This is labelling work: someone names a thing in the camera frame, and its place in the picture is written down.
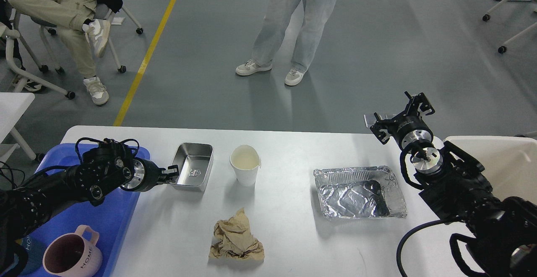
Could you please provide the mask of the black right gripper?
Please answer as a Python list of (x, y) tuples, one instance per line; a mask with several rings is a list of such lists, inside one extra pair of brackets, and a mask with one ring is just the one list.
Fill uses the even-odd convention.
[(404, 94), (409, 100), (404, 109), (404, 116), (381, 120), (374, 124), (370, 131), (383, 145), (393, 138), (401, 150), (434, 147), (432, 143), (434, 135), (421, 116), (433, 115), (435, 109), (424, 93)]

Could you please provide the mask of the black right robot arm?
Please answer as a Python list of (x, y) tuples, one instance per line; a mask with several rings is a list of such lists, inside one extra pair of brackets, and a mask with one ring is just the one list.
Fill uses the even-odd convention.
[(401, 150), (399, 164), (404, 181), (419, 195), (438, 220), (411, 229), (400, 240), (396, 262), (406, 276), (401, 252), (411, 235), (439, 224), (464, 223), (471, 237), (453, 233), (451, 255), (467, 277), (535, 277), (537, 208), (512, 196), (499, 200), (482, 174), (485, 167), (472, 155), (445, 141), (433, 144), (433, 132), (423, 120), (435, 113), (424, 93), (405, 92), (405, 109), (391, 118), (374, 113), (369, 129), (382, 143), (394, 138)]

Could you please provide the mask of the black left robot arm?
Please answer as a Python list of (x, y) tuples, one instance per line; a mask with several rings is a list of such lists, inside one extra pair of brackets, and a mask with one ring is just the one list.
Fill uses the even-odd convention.
[(26, 237), (76, 203), (101, 205), (117, 188), (145, 192), (161, 184), (173, 184), (180, 175), (176, 165), (160, 168), (138, 158), (138, 148), (127, 141), (105, 138), (97, 147), (80, 154), (79, 164), (51, 166), (36, 172), (21, 186), (1, 191), (1, 273), (17, 277), (28, 262), (17, 240)]

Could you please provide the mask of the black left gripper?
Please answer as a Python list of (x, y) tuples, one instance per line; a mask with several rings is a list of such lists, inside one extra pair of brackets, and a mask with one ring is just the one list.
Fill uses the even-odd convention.
[(154, 162), (142, 158), (133, 160), (132, 179), (121, 185), (121, 189), (131, 192), (145, 192), (159, 185), (176, 185), (180, 170), (178, 165), (159, 168)]

